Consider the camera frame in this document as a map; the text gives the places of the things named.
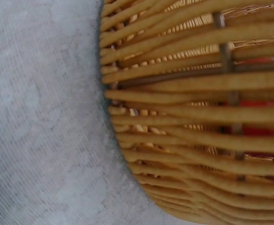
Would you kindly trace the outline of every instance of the textured fabric surface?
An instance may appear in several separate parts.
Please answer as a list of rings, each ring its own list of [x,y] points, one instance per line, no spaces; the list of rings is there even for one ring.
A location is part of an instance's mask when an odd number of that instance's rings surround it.
[[[154,205],[113,137],[100,0],[0,0],[0,225],[186,225]]]

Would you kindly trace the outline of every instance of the gray fabric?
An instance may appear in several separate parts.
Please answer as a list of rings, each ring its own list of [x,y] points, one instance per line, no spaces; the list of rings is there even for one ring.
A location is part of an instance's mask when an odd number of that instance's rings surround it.
[[[100,0],[0,0],[0,225],[185,225],[134,181],[107,116]]]

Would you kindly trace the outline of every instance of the wicker basket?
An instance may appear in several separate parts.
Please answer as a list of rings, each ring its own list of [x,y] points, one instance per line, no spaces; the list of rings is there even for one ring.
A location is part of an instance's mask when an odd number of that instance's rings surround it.
[[[134,176],[167,213],[274,225],[271,0],[105,0],[103,83]]]

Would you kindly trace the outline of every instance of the woven rattan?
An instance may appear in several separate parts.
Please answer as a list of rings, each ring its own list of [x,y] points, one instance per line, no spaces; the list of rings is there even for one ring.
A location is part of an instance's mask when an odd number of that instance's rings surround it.
[[[274,225],[273,3],[105,0],[115,135],[144,191],[177,218]]]

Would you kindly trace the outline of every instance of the white cloth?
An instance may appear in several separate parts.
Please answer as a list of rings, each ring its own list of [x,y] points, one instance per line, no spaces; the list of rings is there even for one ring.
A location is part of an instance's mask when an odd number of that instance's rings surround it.
[[[0,225],[186,225],[141,190],[99,73],[100,0],[0,0]]]

